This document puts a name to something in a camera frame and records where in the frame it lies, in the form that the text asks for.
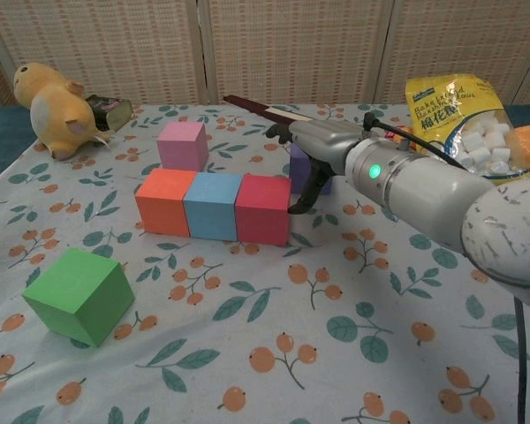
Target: pink foam cube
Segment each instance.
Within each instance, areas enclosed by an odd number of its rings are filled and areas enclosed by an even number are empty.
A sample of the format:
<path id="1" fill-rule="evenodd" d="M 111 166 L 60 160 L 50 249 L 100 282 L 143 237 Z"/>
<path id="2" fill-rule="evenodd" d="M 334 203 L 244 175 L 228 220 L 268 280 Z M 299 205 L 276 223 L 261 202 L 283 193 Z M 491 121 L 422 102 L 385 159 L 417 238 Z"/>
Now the pink foam cube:
<path id="1" fill-rule="evenodd" d="M 208 159 L 208 141 L 201 122 L 171 121 L 157 137 L 162 168 L 202 170 Z"/>
<path id="2" fill-rule="evenodd" d="M 246 174 L 236 199 L 238 240 L 286 245 L 290 198 L 290 179 Z"/>

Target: purple foam cube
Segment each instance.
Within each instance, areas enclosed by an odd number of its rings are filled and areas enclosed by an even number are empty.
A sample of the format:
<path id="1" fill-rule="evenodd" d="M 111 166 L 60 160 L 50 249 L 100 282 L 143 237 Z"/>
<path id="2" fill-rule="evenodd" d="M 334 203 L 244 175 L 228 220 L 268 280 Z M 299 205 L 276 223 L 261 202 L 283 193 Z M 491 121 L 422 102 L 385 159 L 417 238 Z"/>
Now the purple foam cube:
<path id="1" fill-rule="evenodd" d="M 301 194 L 310 175 L 310 159 L 296 144 L 291 144 L 291 193 Z M 332 178 L 322 188 L 320 194 L 329 194 Z"/>
<path id="2" fill-rule="evenodd" d="M 201 122 L 169 122 L 157 137 L 157 147 L 166 170 L 202 170 L 208 159 L 208 140 Z"/>

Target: wall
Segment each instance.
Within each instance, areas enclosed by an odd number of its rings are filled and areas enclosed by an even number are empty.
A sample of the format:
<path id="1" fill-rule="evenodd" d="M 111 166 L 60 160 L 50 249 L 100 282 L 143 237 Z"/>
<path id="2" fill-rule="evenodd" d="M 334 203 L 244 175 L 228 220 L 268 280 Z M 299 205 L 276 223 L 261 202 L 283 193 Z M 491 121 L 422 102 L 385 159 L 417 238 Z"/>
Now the wall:
<path id="1" fill-rule="evenodd" d="M 530 0 L 0 0 L 0 69 L 150 103 L 405 102 L 453 72 L 530 102 Z"/>

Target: green foam cube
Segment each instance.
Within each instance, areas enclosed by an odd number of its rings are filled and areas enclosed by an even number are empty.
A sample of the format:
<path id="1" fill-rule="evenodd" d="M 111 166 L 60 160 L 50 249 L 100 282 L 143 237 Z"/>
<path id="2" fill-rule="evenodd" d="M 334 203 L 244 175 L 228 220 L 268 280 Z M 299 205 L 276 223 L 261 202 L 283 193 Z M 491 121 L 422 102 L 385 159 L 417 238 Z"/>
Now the green foam cube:
<path id="1" fill-rule="evenodd" d="M 23 293 L 56 333 L 99 346 L 133 302 L 117 261 L 70 248 Z"/>

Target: green indicator light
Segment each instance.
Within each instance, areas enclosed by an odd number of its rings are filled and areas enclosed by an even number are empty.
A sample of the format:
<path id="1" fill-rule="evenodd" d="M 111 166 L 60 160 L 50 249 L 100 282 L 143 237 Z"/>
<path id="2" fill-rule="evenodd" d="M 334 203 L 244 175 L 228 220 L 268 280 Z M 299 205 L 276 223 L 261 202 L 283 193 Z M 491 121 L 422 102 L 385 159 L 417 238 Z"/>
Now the green indicator light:
<path id="1" fill-rule="evenodd" d="M 381 175 L 381 165 L 376 163 L 375 165 L 371 165 L 371 168 L 369 168 L 369 177 L 372 179 L 375 179 Z"/>

